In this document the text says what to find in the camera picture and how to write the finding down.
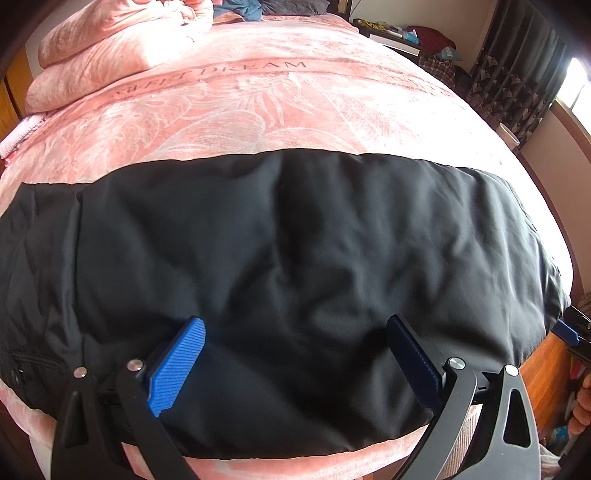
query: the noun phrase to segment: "dark pillow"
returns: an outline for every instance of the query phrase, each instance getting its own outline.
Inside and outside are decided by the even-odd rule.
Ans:
[[[260,0],[263,15],[324,15],[330,5],[327,0]]]

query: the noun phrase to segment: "red cloth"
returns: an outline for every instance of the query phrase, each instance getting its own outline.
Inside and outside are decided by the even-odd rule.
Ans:
[[[442,34],[439,30],[419,25],[411,25],[405,29],[407,32],[415,30],[421,41],[421,54],[432,55],[441,52],[445,47],[456,49],[456,44]]]

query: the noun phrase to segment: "curtain floral pattern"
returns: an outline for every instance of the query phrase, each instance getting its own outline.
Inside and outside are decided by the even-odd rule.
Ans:
[[[521,148],[558,94],[570,59],[528,0],[500,0],[466,101],[492,128],[509,127]]]

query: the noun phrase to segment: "pink bedspread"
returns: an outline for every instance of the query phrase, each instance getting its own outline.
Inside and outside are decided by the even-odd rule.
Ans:
[[[33,133],[0,179],[0,213],[22,182],[90,182],[163,158],[294,147],[403,155],[510,181],[570,291],[572,268],[558,226],[503,141],[412,62],[337,17],[321,22],[214,27],[183,59],[64,108]],[[1,382],[0,400],[27,433],[50,446],[52,419],[26,408]],[[351,480],[407,455],[420,433],[340,457],[193,465],[203,480]]]

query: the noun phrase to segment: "blue clothing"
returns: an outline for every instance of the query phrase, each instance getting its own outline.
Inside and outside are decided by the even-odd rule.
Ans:
[[[222,5],[213,6],[213,16],[234,12],[247,22],[260,22],[262,20],[262,6],[259,0],[223,0]]]

